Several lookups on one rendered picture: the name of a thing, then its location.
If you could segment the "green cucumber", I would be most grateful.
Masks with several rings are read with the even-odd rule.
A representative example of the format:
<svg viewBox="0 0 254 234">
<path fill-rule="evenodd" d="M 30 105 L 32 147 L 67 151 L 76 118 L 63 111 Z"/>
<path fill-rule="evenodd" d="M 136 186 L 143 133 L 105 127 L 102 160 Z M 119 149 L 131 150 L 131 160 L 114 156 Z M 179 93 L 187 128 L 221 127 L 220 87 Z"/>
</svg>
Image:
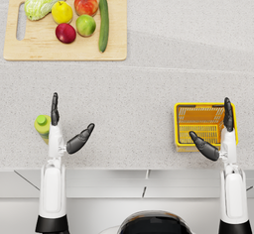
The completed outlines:
<svg viewBox="0 0 254 234">
<path fill-rule="evenodd" d="M 104 53 L 109 37 L 109 11 L 107 0 L 99 0 L 99 11 L 100 11 L 100 33 L 99 33 L 99 50 Z"/>
</svg>

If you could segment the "dark red plum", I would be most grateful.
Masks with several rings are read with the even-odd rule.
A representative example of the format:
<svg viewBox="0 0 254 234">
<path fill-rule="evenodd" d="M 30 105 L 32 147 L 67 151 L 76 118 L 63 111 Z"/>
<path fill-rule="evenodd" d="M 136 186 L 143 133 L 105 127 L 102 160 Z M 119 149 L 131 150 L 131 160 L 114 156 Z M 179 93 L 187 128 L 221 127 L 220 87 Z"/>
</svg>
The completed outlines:
<svg viewBox="0 0 254 234">
<path fill-rule="evenodd" d="M 56 27 L 56 37 L 62 43 L 70 44 L 76 38 L 76 31 L 72 25 L 62 23 Z"/>
</svg>

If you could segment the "green tea bottle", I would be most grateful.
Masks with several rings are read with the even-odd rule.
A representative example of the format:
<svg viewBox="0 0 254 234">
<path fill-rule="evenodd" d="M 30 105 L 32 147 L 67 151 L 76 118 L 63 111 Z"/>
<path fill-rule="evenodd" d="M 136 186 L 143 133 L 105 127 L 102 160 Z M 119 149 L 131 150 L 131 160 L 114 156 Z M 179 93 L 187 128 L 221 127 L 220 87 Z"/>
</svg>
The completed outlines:
<svg viewBox="0 0 254 234">
<path fill-rule="evenodd" d="M 35 129 L 46 144 L 49 143 L 50 125 L 51 117 L 48 115 L 39 115 L 34 122 Z"/>
</svg>

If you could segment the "yellow lemon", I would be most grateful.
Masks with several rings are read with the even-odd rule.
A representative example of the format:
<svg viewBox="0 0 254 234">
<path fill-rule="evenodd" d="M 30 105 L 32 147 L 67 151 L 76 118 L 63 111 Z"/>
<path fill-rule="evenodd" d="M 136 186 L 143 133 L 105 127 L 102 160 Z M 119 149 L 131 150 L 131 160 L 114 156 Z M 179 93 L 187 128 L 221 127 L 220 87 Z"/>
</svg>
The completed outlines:
<svg viewBox="0 0 254 234">
<path fill-rule="evenodd" d="M 58 1 L 52 8 L 52 16 L 57 24 L 68 24 L 72 20 L 72 8 L 65 1 Z"/>
</svg>

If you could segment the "green apple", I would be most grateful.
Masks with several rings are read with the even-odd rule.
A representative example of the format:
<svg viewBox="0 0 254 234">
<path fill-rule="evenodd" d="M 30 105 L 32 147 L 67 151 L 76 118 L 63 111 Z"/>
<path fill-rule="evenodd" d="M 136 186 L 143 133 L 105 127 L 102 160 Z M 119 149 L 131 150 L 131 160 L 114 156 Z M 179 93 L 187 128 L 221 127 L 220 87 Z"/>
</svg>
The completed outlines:
<svg viewBox="0 0 254 234">
<path fill-rule="evenodd" d="M 89 15 L 80 15 L 75 24 L 78 33 L 83 37 L 91 36 L 96 29 L 95 20 Z"/>
</svg>

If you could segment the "wooden cutting board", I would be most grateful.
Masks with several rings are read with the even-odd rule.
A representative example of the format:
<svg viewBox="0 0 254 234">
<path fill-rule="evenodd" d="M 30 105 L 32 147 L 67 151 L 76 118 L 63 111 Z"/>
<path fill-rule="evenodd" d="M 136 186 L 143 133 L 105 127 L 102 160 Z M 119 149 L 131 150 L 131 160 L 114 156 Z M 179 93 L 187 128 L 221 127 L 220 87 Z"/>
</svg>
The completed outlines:
<svg viewBox="0 0 254 234">
<path fill-rule="evenodd" d="M 61 43 L 57 24 L 48 15 L 39 21 L 26 21 L 24 39 L 17 39 L 19 8 L 26 0 L 9 0 L 3 57 L 6 60 L 124 60 L 127 57 L 127 0 L 107 0 L 109 39 L 106 50 L 98 48 L 99 33 L 77 36 L 71 44 Z"/>
</svg>

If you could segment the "yellow slatted basket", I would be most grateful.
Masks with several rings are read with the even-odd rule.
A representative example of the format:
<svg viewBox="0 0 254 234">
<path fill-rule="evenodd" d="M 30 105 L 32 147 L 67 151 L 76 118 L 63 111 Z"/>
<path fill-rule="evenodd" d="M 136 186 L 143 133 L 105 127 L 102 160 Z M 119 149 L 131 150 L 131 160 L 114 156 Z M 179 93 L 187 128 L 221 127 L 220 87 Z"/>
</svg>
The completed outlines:
<svg viewBox="0 0 254 234">
<path fill-rule="evenodd" d="M 190 131 L 194 131 L 206 142 L 220 149 L 224 116 L 224 103 L 177 103 L 174 107 L 175 144 L 177 151 L 197 151 L 191 139 Z"/>
</svg>

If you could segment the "napa cabbage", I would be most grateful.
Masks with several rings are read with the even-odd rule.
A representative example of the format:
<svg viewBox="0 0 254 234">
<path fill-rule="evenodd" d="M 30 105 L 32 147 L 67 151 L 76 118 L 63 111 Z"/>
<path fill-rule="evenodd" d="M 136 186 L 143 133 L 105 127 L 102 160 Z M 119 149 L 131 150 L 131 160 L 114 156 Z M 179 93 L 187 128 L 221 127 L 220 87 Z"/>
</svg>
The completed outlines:
<svg viewBox="0 0 254 234">
<path fill-rule="evenodd" d="M 24 10 L 27 18 L 31 21 L 38 21 L 47 16 L 54 4 L 65 0 L 26 0 Z"/>
</svg>

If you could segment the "dark round robot body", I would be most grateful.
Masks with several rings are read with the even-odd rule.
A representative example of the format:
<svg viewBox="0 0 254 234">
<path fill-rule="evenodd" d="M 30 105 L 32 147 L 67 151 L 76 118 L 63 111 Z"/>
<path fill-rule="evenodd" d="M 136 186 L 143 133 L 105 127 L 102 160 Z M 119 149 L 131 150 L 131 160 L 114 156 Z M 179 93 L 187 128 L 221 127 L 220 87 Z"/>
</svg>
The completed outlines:
<svg viewBox="0 0 254 234">
<path fill-rule="evenodd" d="M 178 215 L 162 211 L 139 211 L 128 216 L 117 234 L 193 234 Z"/>
</svg>

